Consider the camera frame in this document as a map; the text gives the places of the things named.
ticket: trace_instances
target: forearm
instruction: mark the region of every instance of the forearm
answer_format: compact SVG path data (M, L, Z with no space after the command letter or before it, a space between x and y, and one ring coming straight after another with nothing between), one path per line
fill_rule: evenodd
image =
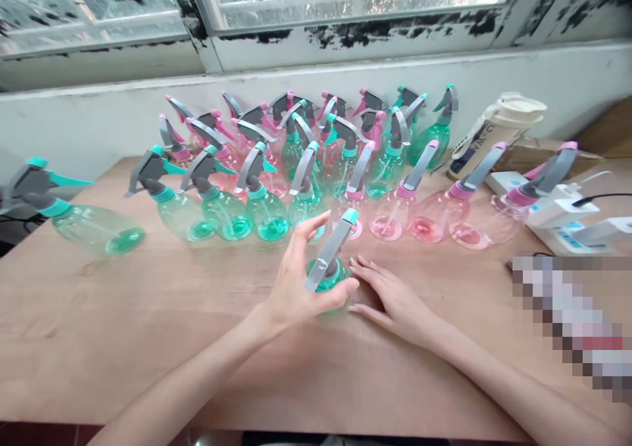
M540 446L627 445L599 419L486 352L453 325L440 322L429 349L492 397Z
M90 446L168 444L219 386L279 331L263 305L255 307L228 333L132 401Z

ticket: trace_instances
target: table surface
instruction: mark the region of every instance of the table surface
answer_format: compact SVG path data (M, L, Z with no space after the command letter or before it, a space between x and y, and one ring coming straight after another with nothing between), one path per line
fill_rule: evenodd
M286 240L215 239L210 247L189 248L163 227L147 194L122 197L136 161L122 159L74 201L133 216L147 230L134 252L94 260L47 222L0 260L1 419L104 424L268 296ZM165 177L172 186L176 181ZM426 178L419 197L448 184L444 176ZM387 243L367 235L348 242L342 258L361 253L389 268L493 355L630 434L632 409L574 376L512 295L505 262L543 248L528 230L481 252L451 241ZM376 303L366 285L354 297ZM608 294L602 297L607 304ZM629 297L621 300L629 314ZM527 439L449 364L345 312L282 334L231 377L194 423Z

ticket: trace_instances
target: left hand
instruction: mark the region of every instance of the left hand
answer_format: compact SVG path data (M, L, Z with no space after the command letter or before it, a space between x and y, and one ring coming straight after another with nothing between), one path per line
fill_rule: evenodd
M327 223L329 216L330 211L327 211L299 224L285 250L272 293L262 305L280 330L313 318L322 312L342 307L359 286L355 278L342 280L331 290L322 293L308 293L303 286L307 279L305 274L307 242L315 235L317 228Z

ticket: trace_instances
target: hand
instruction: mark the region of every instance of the hand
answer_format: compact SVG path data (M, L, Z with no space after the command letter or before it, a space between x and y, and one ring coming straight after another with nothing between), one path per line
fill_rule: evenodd
M330 211L303 221L298 225L281 260L270 298L263 306L279 330L313 318L322 312L340 308L357 289L359 282L347 278L331 290L308 293L303 286L305 275L305 248L316 229L326 224Z
M440 337L438 331L446 324L399 278L362 256L351 259L351 271L368 282L380 297L386 312L356 304L349 311L361 314L400 338L422 347Z

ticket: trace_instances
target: pixelated area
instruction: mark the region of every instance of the pixelated area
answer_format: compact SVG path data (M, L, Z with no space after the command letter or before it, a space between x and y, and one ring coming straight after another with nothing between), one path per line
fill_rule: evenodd
M514 257L513 296L574 376L632 405L632 257Z

